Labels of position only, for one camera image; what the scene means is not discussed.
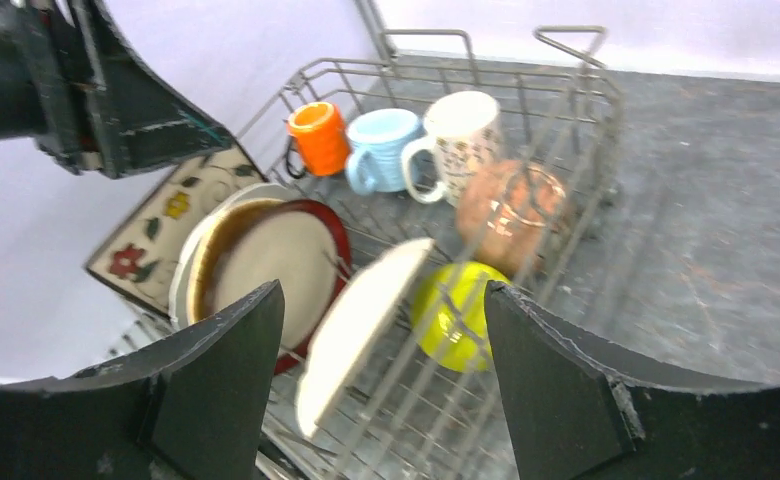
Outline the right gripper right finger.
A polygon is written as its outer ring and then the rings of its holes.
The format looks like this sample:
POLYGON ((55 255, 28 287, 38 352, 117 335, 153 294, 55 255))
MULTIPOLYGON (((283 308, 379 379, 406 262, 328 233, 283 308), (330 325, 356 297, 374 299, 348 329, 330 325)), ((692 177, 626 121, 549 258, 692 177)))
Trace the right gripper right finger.
POLYGON ((523 479, 780 479, 780 385, 665 363, 491 281, 485 313, 523 479))

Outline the lime green bowl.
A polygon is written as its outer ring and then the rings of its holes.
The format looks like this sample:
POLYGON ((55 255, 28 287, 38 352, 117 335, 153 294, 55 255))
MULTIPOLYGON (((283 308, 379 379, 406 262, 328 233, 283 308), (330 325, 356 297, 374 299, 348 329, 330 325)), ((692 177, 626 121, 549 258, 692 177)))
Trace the lime green bowl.
POLYGON ((487 333, 484 292, 489 281, 509 279, 480 262, 447 264, 423 280, 413 300, 413 328, 426 325, 419 346, 455 372, 486 371, 492 349, 487 333))

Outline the square floral plate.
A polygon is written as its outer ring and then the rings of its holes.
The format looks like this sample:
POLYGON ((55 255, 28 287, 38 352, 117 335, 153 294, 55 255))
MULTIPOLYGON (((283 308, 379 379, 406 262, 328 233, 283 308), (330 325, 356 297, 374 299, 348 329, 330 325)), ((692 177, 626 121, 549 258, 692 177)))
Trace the square floral plate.
POLYGON ((93 253, 86 270, 136 306, 167 317, 190 232, 233 193, 264 180, 239 145, 179 165, 93 253))

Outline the light blue mug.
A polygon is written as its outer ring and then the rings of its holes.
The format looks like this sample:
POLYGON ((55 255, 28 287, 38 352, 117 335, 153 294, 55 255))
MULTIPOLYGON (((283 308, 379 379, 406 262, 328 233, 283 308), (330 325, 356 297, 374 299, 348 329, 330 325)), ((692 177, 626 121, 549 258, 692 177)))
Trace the light blue mug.
POLYGON ((419 116, 410 110, 385 108, 358 116, 346 128, 351 153, 345 174, 351 189, 359 195, 406 190, 401 153, 423 135, 419 116))

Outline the white floral mug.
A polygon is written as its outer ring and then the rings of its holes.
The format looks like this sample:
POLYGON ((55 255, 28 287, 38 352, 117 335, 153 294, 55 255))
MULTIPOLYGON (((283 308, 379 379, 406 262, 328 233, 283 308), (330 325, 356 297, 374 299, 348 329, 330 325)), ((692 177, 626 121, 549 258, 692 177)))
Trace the white floral mug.
POLYGON ((447 201, 455 206, 478 171, 504 156, 499 102, 482 91, 460 91, 434 102, 423 117, 425 135, 409 142, 401 166, 409 195, 422 204, 447 201), (437 172, 434 186, 417 189, 414 157, 427 152, 437 172))

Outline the cream divided plate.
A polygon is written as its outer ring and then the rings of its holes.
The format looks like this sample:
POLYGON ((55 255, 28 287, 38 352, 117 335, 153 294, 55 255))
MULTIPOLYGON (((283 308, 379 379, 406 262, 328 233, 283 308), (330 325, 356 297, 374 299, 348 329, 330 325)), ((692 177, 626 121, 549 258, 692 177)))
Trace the cream divided plate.
POLYGON ((435 245, 430 237, 400 243, 359 270, 335 300, 309 348, 295 395, 295 418, 305 439, 355 379, 396 315, 435 245))

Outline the beige brown-rimmed bowl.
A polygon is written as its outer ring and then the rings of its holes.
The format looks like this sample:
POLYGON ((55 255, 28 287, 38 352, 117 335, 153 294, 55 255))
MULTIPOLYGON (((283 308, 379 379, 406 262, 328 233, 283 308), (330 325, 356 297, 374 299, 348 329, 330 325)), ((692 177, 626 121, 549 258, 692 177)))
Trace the beige brown-rimmed bowl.
POLYGON ((561 203, 566 191, 560 180, 537 163, 522 173, 520 160, 484 167, 469 181, 456 211, 456 228, 464 243, 477 243, 474 258, 507 277, 518 273, 536 252, 534 273, 545 270, 572 234, 575 208, 561 203))

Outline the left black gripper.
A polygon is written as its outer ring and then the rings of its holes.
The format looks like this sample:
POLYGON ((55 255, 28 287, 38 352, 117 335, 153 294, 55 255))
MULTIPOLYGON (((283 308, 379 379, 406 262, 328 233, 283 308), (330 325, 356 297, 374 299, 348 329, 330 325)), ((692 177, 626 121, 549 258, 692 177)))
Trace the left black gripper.
POLYGON ((143 61, 106 3, 0 1, 0 140, 79 175, 142 174, 231 148, 228 129, 143 61))

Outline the orange mug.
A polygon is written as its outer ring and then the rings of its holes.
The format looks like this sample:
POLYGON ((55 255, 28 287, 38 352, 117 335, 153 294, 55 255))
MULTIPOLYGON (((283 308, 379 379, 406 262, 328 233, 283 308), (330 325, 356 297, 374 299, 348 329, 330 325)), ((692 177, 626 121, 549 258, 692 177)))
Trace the orange mug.
POLYGON ((284 153, 285 169, 292 178, 300 179, 306 173, 332 176, 345 169, 351 148, 337 105, 326 101, 302 105, 288 116, 287 130, 290 143, 284 153), (301 171, 294 169, 290 159, 292 146, 302 158, 301 171))

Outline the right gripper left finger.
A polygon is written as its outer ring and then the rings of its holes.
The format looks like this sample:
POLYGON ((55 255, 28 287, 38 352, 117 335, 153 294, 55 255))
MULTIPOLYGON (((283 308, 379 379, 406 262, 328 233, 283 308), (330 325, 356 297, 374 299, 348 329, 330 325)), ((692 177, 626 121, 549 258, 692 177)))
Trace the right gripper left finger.
POLYGON ((285 300, 213 317, 75 375, 0 385, 0 479, 251 479, 285 300))

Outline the plain white plate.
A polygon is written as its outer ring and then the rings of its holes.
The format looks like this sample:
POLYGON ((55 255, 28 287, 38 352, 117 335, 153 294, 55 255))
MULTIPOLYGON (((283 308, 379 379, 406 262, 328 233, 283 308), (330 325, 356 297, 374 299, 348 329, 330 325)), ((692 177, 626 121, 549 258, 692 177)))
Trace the plain white plate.
POLYGON ((271 198, 279 201, 289 201, 300 198, 294 190, 270 182, 260 182, 249 185, 233 193, 211 213, 205 216, 190 232, 179 255, 178 265, 173 276, 169 291, 170 324, 174 330, 186 328, 187 320, 186 293, 189 283, 190 264, 203 234, 215 220, 216 215, 232 204, 241 204, 250 200, 271 198))

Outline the red-rimmed beige plate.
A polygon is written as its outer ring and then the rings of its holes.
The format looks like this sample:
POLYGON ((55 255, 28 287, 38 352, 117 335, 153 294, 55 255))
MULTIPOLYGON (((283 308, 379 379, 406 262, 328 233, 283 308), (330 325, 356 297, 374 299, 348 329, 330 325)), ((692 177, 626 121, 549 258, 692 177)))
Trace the red-rimmed beige plate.
POLYGON ((217 268, 209 299, 216 313, 263 283, 280 282, 285 311, 275 371, 281 374, 306 357, 313 333, 347 282, 351 260, 346 229, 332 208, 309 199, 285 201, 268 210, 217 268))

